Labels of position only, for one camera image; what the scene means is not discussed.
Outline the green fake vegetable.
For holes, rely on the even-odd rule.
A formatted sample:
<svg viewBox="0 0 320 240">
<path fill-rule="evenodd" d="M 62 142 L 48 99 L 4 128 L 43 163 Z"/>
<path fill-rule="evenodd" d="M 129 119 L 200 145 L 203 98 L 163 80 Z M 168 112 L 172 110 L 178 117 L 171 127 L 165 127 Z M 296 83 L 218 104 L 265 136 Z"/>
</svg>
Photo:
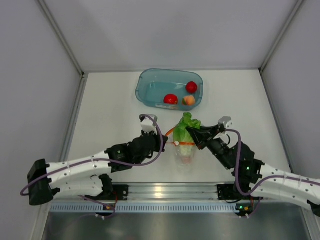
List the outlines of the green fake vegetable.
<svg viewBox="0 0 320 240">
<path fill-rule="evenodd" d="M 178 153 L 182 157 L 191 157 L 195 143 L 186 127 L 199 129 L 201 121 L 193 118 L 190 112 L 184 112 L 179 123 L 173 129 L 173 142 Z"/>
</svg>

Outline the clear zip top bag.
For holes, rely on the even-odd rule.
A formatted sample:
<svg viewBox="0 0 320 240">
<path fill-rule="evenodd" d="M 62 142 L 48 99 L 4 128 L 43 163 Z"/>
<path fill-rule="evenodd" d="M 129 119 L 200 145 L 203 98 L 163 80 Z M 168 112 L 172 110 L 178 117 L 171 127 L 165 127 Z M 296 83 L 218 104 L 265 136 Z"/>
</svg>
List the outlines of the clear zip top bag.
<svg viewBox="0 0 320 240">
<path fill-rule="evenodd" d="M 173 151 L 176 172 L 182 176 L 190 174 L 193 171 L 198 150 L 191 135 L 185 127 L 176 125 L 165 136 L 168 137 L 166 145 L 170 146 Z"/>
</svg>

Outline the fake peach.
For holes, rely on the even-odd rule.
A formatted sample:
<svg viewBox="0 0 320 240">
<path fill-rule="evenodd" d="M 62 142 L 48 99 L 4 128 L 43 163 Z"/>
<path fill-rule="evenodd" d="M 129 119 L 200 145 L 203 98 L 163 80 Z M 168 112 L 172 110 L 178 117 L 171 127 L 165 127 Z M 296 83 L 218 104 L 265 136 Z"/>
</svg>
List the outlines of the fake peach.
<svg viewBox="0 0 320 240">
<path fill-rule="evenodd" d="M 182 98 L 182 104 L 185 106 L 192 106 L 196 103 L 196 99 L 193 95 L 187 95 Z"/>
</svg>

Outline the fake strawberry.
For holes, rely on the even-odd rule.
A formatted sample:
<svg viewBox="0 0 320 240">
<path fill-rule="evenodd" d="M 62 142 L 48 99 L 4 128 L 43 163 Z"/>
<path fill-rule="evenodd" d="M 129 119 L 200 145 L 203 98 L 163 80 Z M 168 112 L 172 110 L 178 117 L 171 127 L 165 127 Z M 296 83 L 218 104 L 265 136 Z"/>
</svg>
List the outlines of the fake strawberry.
<svg viewBox="0 0 320 240">
<path fill-rule="evenodd" d="M 163 102 L 169 105 L 177 105 L 179 102 L 179 99 L 175 94 L 170 93 L 164 97 Z"/>
</svg>

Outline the red fake pepper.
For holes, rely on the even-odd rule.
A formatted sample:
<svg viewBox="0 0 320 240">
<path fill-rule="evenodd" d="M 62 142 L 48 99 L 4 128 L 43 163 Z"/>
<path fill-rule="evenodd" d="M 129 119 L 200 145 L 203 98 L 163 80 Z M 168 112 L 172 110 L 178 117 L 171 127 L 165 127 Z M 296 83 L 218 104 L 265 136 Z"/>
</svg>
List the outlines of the red fake pepper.
<svg viewBox="0 0 320 240">
<path fill-rule="evenodd" d="M 186 84 L 185 89 L 188 93 L 194 94 L 198 90 L 198 85 L 194 81 L 190 81 Z"/>
</svg>

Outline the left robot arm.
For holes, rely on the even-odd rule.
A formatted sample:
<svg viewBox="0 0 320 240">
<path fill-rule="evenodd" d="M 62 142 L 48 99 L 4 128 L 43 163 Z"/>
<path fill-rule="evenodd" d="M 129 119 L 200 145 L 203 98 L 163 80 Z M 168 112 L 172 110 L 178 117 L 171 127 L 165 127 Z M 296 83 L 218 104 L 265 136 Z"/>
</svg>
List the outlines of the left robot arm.
<svg viewBox="0 0 320 240">
<path fill-rule="evenodd" d="M 108 200 L 114 192 L 111 174 L 145 167 L 165 151 L 168 137 L 142 132 L 128 143 L 114 145 L 89 157 L 69 162 L 34 162 L 21 191 L 31 206 L 58 198 L 81 196 L 93 201 Z"/>
</svg>

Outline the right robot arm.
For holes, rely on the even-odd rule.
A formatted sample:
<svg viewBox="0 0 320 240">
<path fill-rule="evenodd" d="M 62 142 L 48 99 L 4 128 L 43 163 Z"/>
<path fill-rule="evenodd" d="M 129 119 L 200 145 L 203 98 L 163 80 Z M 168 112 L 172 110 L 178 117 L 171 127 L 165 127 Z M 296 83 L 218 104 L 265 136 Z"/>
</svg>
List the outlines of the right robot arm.
<svg viewBox="0 0 320 240">
<path fill-rule="evenodd" d="M 199 150 L 208 149 L 235 178 L 233 192 L 240 199 L 246 197 L 280 200 L 320 215 L 320 181 L 272 167 L 255 158 L 255 153 L 241 139 L 229 147 L 221 134 L 224 125 L 199 129 L 187 127 Z"/>
</svg>

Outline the aluminium mounting rail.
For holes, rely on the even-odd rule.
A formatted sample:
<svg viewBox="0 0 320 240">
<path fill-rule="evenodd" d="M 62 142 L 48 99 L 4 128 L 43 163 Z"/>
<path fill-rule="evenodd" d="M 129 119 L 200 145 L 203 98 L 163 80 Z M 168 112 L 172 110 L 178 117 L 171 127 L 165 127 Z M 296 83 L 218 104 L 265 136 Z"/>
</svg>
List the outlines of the aluminium mounting rail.
<svg viewBox="0 0 320 240">
<path fill-rule="evenodd" d="M 178 183 L 114 183 L 128 185 L 127 201 L 221 201 L 217 185 L 233 183 L 178 182 Z M 241 200 L 249 200 L 240 195 Z"/>
</svg>

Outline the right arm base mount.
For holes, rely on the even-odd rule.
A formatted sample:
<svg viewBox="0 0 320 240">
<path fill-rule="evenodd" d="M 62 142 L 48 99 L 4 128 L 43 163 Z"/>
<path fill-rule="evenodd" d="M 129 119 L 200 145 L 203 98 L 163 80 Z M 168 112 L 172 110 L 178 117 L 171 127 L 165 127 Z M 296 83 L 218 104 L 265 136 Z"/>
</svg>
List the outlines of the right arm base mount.
<svg viewBox="0 0 320 240">
<path fill-rule="evenodd" d="M 218 184 L 218 199 L 228 204 L 238 203 L 241 200 L 240 195 L 234 190 L 233 184 Z"/>
</svg>

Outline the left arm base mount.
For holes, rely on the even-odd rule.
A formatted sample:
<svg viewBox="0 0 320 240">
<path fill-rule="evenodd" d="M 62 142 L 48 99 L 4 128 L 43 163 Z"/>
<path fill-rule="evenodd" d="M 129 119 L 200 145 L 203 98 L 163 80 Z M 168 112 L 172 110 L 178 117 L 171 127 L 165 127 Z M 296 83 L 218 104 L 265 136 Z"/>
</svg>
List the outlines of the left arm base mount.
<svg viewBox="0 0 320 240">
<path fill-rule="evenodd" d="M 129 195 L 129 186 L 127 184 L 114 184 L 113 191 L 109 196 L 111 201 L 127 201 Z"/>
</svg>

